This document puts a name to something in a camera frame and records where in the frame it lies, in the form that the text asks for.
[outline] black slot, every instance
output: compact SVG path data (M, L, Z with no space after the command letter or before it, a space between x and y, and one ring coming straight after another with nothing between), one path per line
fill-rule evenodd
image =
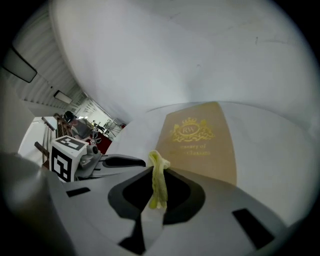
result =
M190 197L190 187L180 178L182 176L176 177L167 171L164 172L166 189L168 196L170 195L170 200L167 202L167 213L176 209Z
M66 194L71 198L71 197L78 196L78 195L81 195L81 194L89 192L89 191L90 191L89 188L82 187L82 188L77 188L74 190L69 190L66 192Z
M115 156L115 157L110 157L105 159L102 165L107 168L133 167L133 166L145 167L146 163L141 159L132 159L132 158Z
M232 214L257 249L275 238L247 209L235 210Z
M152 171L148 171L146 175L125 187L122 195L127 202L137 207L141 213L153 192Z

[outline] table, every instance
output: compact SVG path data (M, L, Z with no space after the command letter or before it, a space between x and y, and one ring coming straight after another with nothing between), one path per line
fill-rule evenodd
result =
M166 115L198 104L169 105L142 114L118 134L106 153L147 162ZM273 210L288 226L305 217L315 200L320 178L316 145L309 134L264 109L219 104L233 142L237 187Z

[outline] white cube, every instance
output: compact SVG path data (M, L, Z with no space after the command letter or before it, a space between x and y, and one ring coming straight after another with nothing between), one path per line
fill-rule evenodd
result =
M75 181L75 172L81 157L87 154L88 145L88 142L67 135L55 139L50 148L50 171L62 182Z

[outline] gold logo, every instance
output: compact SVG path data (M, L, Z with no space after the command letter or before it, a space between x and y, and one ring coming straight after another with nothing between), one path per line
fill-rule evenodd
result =
M211 140L214 137L215 135L211 129L207 127L207 121L205 119L197 123L197 119L191 117L183 120L182 126L175 124L172 133L172 140L174 142L197 142L199 140Z

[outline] tan menu cover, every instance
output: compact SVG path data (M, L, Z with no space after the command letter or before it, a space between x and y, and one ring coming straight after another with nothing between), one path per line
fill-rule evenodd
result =
M172 168L237 184L234 147L217 102L168 114L156 150Z

